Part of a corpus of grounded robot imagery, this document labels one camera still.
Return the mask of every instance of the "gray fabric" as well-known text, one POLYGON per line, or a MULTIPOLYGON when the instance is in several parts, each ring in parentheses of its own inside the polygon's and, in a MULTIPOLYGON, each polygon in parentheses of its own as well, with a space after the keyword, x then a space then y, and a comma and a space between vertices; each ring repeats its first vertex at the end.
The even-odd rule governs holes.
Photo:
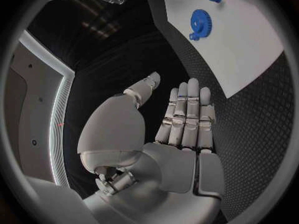
POLYGON ((157 28, 190 77, 211 90, 217 124, 214 144, 223 164, 228 220, 244 211, 267 187, 284 157, 293 124, 294 93, 283 54, 249 86, 226 99, 210 68, 179 31, 167 22, 163 0, 148 0, 157 28))

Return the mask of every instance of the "white panel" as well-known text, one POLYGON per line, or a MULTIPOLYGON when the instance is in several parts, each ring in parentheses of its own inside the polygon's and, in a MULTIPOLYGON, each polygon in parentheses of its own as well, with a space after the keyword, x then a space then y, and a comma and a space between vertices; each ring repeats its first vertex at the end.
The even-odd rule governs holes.
POLYGON ((227 98, 260 76, 282 53, 283 46, 260 11, 248 0, 165 0, 167 19, 188 40, 196 9, 212 18, 206 38, 190 41, 208 63, 227 98))

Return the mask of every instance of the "gray textured surface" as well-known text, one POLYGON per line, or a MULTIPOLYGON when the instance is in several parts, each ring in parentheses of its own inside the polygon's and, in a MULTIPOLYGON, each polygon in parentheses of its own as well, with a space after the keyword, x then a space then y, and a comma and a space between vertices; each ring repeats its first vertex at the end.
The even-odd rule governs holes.
POLYGON ((216 151, 225 173, 222 211, 228 220, 244 211, 267 187, 286 151, 293 124, 294 94, 284 53, 258 79, 226 99, 210 68, 172 25, 163 0, 149 0, 157 28, 190 77, 211 89, 217 124, 216 151))

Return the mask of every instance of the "led light strip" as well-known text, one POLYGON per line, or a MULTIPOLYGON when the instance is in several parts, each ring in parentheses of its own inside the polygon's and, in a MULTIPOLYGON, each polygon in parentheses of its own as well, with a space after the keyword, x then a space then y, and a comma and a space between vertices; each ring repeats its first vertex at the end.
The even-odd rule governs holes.
POLYGON ((67 100, 75 72, 49 52, 29 32, 24 31, 19 40, 32 54, 63 76, 51 112, 48 151, 56 185, 69 187, 63 161, 63 126, 61 124, 64 122, 67 100))

